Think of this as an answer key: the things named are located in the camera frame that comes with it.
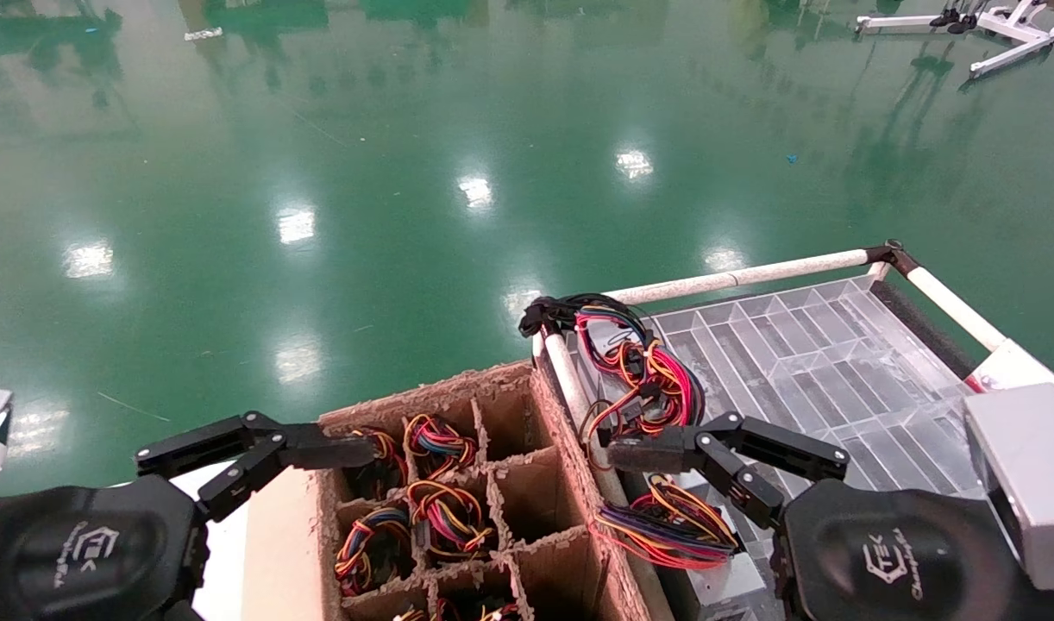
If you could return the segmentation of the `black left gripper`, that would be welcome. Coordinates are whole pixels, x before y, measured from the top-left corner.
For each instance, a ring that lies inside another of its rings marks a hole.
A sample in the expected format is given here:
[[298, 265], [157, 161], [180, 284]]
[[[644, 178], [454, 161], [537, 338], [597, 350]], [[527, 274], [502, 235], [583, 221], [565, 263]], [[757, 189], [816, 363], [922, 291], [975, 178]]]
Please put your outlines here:
[[[206, 519], [222, 522], [287, 468], [365, 467], [377, 455], [369, 436], [246, 412], [138, 449], [141, 479], [125, 485], [0, 498], [0, 620], [196, 620]], [[225, 462], [199, 506], [165, 480]]]

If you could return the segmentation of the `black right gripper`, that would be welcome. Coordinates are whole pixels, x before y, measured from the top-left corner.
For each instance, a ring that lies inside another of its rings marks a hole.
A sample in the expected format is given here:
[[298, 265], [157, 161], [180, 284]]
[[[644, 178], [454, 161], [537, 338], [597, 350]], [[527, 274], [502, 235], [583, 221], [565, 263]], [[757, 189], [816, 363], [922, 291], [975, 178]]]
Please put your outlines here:
[[[803, 477], [790, 500], [745, 459]], [[644, 474], [695, 471], [770, 530], [773, 593], [787, 620], [1054, 620], [983, 500], [874, 492], [845, 479], [845, 448], [736, 412], [657, 434], [614, 436], [607, 462]]]

